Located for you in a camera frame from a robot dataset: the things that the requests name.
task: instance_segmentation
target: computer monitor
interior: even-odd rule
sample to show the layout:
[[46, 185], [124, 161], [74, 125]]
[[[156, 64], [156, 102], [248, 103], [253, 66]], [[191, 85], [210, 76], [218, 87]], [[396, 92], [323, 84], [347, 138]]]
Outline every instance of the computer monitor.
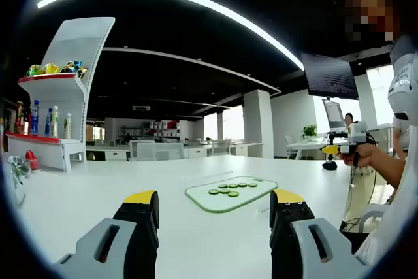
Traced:
[[344, 117], [339, 103], [323, 99], [325, 111], [327, 112], [329, 128], [331, 131], [346, 131]]
[[320, 55], [302, 54], [308, 93], [314, 96], [359, 99], [350, 64]]

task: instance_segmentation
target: white shelf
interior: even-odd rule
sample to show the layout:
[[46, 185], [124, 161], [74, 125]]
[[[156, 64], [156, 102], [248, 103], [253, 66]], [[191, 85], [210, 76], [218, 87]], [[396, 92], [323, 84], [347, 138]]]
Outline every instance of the white shelf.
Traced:
[[39, 102], [84, 101], [86, 88], [76, 73], [54, 73], [19, 79], [19, 85]]

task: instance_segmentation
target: black ceiling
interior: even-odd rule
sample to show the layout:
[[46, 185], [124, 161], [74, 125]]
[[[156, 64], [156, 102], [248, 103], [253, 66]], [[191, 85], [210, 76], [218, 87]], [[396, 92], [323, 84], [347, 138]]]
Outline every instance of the black ceiling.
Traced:
[[[138, 48], [176, 54], [250, 74], [284, 93], [306, 88], [303, 72], [252, 31], [208, 8], [184, 0], [60, 0], [40, 10], [39, 0], [15, 0], [15, 19], [3, 64], [4, 95], [28, 99], [17, 79], [40, 63], [64, 20], [114, 16], [106, 47]], [[297, 57], [310, 52], [338, 57], [387, 44], [383, 34], [367, 29], [363, 41], [345, 32], [344, 0], [213, 0], [245, 16], [283, 43]], [[371, 64], [381, 62], [374, 60]], [[365, 66], [355, 65], [355, 74]], [[216, 103], [256, 88], [274, 90], [223, 71], [161, 56], [132, 52], [102, 52], [89, 99], [88, 118], [175, 118], [202, 116], [222, 110], [190, 103]], [[242, 102], [241, 97], [224, 105]], [[151, 112], [132, 110], [150, 105]]]

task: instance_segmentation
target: floor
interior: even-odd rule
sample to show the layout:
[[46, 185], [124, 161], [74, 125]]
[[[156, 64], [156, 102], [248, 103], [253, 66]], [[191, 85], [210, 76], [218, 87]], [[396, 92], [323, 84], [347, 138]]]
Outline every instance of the floor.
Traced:
[[[358, 232], [358, 217], [368, 203], [385, 204], [392, 195], [394, 188], [388, 185], [380, 174], [371, 167], [352, 169], [353, 179], [348, 197], [345, 221], [350, 223], [345, 231]], [[379, 218], [368, 219], [364, 224], [364, 232], [369, 233], [379, 225]]]

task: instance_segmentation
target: white cabinet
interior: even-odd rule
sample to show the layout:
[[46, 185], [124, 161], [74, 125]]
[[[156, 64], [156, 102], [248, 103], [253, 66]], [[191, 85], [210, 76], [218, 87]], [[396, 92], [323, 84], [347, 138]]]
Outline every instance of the white cabinet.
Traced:
[[248, 156], [248, 146], [247, 145], [239, 145], [235, 146], [235, 155], [237, 156]]
[[126, 152], [120, 150], [109, 150], [104, 153], [106, 161], [109, 160], [124, 160], [126, 161]]
[[206, 148], [190, 148], [189, 158], [208, 157], [208, 150]]

